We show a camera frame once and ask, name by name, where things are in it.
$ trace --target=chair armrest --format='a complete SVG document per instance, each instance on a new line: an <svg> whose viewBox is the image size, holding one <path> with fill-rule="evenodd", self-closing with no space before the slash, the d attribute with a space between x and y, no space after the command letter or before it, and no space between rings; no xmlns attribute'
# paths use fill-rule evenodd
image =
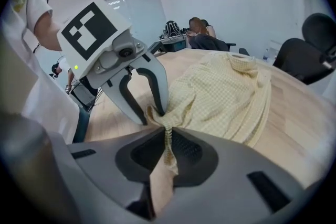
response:
<svg viewBox="0 0 336 224"><path fill-rule="evenodd" d="M243 54L243 55L250 56L250 54L248 54L248 52L247 52L246 49L239 49L239 53L240 53L240 54Z"/></svg>

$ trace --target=t-shirt sleeve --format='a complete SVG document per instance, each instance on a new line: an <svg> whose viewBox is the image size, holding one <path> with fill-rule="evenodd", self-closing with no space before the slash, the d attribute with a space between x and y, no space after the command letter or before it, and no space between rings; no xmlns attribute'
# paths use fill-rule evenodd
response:
<svg viewBox="0 0 336 224"><path fill-rule="evenodd" d="M52 16L53 9L47 3L47 0L27 0L27 26L34 33L37 21L45 13L49 12Z"/></svg>
<svg viewBox="0 0 336 224"><path fill-rule="evenodd" d="M59 67L62 69L62 71L66 72L66 73L68 73L68 71L70 69L70 65L68 64L68 62L65 58L60 60Z"/></svg>

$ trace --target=table surface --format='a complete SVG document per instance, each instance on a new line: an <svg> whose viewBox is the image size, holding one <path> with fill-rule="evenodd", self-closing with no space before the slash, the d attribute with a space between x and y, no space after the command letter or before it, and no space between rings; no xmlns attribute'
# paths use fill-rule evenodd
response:
<svg viewBox="0 0 336 224"><path fill-rule="evenodd" d="M165 67L170 85L208 53L207 50L184 49L159 55L157 59ZM330 164L336 137L336 107L281 70L261 60L258 60L258 65L272 73L272 94L267 123L254 149L307 187L321 178ZM145 77L133 73L128 88L142 109L149 103L154 104ZM104 140L156 127L135 124L104 93L96 104L91 112L86 141ZM151 175L152 198L157 212L173 195L168 190L172 174L159 166Z"/></svg>

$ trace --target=folded garment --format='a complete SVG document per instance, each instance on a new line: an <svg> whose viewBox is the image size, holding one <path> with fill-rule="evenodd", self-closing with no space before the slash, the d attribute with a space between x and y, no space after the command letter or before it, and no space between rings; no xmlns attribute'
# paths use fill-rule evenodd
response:
<svg viewBox="0 0 336 224"><path fill-rule="evenodd" d="M164 126L164 162L178 174L172 152L172 127L204 132L253 147L266 124L271 73L258 69L254 58L238 58L227 52L206 55L169 88L164 116L152 106L146 117Z"/></svg>

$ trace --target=seated person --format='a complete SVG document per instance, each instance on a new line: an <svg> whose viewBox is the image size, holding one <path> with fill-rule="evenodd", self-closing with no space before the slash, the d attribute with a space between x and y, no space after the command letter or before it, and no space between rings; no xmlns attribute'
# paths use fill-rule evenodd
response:
<svg viewBox="0 0 336 224"><path fill-rule="evenodd" d="M209 35L216 38L216 32L215 29L212 25L209 25L209 23L207 22L207 20L201 20L202 23L205 25L206 30L208 30Z"/></svg>
<svg viewBox="0 0 336 224"><path fill-rule="evenodd" d="M68 84L67 84L67 86L66 86L66 93L67 93L67 94L70 94L70 91L71 91L71 88L72 88L71 83L72 83L72 81L73 81L75 75L74 75L73 71L71 70L70 65L68 64L67 59L66 59L65 57L63 57L63 59L61 59L60 62L58 62L58 63L56 63L56 64L54 64L54 65L52 66L51 70L52 70L52 72L55 74L55 77L58 77L58 75L59 75L62 71L65 71L65 72L68 73ZM89 83L87 77L83 77L83 78L81 78L79 81L84 85L85 88L87 88L87 89L90 91L90 93L91 93L94 97L97 96L97 94L98 94L98 89L94 89L94 88L90 85L90 83ZM76 94L75 94L73 91L71 92L71 94L72 94L72 95L73 95L73 96L74 96L74 97L81 103L81 105L83 106L84 109L86 109L86 110L89 109L89 106L87 106L87 105L85 105L84 103L82 103L82 102L80 101L80 99L76 96Z"/></svg>
<svg viewBox="0 0 336 224"><path fill-rule="evenodd" d="M187 31L188 42L193 49L229 51L224 41L209 35L208 30L199 18L191 18L189 28L190 30Z"/></svg>

